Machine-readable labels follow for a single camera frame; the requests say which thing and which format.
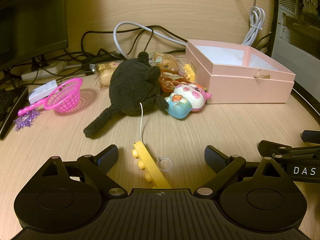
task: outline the yellow toy brick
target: yellow toy brick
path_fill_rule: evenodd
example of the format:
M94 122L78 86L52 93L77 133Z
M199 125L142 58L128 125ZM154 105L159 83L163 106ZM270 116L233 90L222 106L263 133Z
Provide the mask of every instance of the yellow toy brick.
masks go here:
M184 65L184 68L185 68L185 70L186 70L186 74L187 74L188 80L194 81L195 78L196 78L196 74L195 74L195 72L192 70L192 68L190 67L190 65L189 65L189 64L185 64L185 65Z
M171 188L167 180L162 175L161 171L153 161L150 153L147 151L142 141L138 141L133 144L134 149L132 150L132 155L135 158L140 157L138 161L138 166L142 170L147 172L144 177L147 182L153 183L152 188Z

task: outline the pile of purple beads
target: pile of purple beads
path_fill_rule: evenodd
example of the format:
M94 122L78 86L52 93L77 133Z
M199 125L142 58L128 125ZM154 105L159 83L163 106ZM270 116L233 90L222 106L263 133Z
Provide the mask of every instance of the pile of purple beads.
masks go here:
M32 123L35 118L37 118L41 113L37 111L36 109L32 109L25 114L19 116L17 119L13 121L14 124L16 124L16 127L14 128L16 131L19 131L23 127L31 127Z

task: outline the red sticker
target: red sticker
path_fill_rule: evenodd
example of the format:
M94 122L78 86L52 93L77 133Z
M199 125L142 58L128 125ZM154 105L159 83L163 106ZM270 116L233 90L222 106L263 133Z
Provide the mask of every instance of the red sticker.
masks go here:
M180 101L182 99L182 95L173 95L172 102Z

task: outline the silver screw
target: silver screw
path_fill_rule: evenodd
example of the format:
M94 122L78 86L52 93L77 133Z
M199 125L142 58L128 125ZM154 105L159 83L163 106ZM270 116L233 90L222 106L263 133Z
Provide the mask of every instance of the silver screw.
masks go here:
M197 192L200 195L208 196L208 195L212 194L213 191L212 191L212 189L210 189L208 187L201 187L201 188L198 188Z
M124 193L124 190L119 187L114 187L111 190L109 190L109 194L113 196L120 196Z

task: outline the computer case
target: computer case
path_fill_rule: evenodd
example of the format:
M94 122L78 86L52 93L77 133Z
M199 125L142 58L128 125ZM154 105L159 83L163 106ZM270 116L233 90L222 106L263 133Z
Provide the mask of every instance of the computer case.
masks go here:
M268 55L296 74L293 87L320 114L320 0L275 0Z

